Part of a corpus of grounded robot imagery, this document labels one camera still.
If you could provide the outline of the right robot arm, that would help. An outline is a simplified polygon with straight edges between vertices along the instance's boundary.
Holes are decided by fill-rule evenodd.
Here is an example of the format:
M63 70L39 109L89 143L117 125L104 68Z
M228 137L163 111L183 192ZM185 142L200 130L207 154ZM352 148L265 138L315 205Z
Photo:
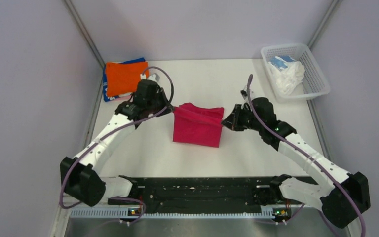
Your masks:
M236 104L222 121L232 131L253 130L276 151L303 169L316 183L310 184L283 174L270 183L269 196L275 203L295 200L315 208L334 226L345 228L370 206L369 184L361 172L352 174L311 147L288 123L278 120L273 104L264 97Z

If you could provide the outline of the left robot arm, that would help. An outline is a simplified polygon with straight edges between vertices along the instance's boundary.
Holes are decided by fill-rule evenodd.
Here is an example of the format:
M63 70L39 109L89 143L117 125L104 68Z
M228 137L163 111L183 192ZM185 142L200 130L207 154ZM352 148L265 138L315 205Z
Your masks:
M172 112L164 89L158 82L144 79L130 101L115 109L103 130L74 158L60 163L61 193L79 203L95 206L106 192L106 183L99 173L120 143L141 123Z

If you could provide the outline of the light pink folded t-shirt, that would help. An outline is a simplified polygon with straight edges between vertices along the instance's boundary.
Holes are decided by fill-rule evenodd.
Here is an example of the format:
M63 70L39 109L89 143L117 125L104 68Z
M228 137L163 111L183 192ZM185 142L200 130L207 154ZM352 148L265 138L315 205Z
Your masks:
M115 100L128 100L131 98L131 96L132 96L132 94L127 94L126 96L116 97Z

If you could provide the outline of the orange folded t-shirt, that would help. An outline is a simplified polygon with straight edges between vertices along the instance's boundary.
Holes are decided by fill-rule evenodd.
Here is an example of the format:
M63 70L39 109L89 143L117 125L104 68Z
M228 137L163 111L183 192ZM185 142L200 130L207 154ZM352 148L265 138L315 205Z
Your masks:
M147 62L132 64L107 63L105 68L107 96L114 97L135 92L141 80L141 73L147 67Z

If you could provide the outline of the blue folded t-shirt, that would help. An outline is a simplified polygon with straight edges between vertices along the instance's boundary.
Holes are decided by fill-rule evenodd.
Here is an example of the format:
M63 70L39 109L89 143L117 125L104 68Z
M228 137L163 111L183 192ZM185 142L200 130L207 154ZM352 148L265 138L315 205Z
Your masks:
M132 64L132 63L138 63L138 62L146 62L146 60L145 60L145 58L138 58L138 59L134 59L134 60L125 61L125 62L122 62L122 63L119 63L119 64ZM105 68L106 68L106 66L104 67L104 71L103 71L103 75L102 75L102 80L103 80L103 99L104 99L104 101L108 102L108 101L111 101L111 100L115 100L116 97L126 96L127 94L131 94L131 93L125 93L125 94L114 96L114 97L108 97L107 96L107 77L106 77L106 74L105 74Z

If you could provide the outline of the white crumpled t-shirt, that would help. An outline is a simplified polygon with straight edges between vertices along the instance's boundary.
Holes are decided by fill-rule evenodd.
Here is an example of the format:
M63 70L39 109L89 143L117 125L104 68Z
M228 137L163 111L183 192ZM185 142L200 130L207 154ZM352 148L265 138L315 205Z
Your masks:
M290 95L304 79L305 67L297 60L296 63L282 71L276 69L268 61L268 68L271 71L278 90L283 95Z

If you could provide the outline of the light blue cloth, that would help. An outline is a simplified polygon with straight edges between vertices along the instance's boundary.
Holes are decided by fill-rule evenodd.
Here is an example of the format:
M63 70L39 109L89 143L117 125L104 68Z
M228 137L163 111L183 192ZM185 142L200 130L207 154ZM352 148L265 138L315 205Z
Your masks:
M270 59L269 63L276 69L282 71L289 68L292 64L296 63L296 60L291 56L275 56Z

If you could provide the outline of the white plastic basket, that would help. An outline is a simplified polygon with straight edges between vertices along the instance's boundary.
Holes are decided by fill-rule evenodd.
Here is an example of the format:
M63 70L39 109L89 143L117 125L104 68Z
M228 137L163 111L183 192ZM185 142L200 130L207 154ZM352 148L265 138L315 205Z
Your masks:
M267 46L261 49L261 56L278 102L311 100L330 92L329 83L307 45Z

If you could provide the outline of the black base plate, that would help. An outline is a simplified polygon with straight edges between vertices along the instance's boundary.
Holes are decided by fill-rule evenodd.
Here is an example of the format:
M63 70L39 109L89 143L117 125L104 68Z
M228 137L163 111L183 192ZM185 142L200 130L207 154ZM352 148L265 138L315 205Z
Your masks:
M272 196L273 177L132 178L129 198L146 214L254 214L263 206L299 201Z

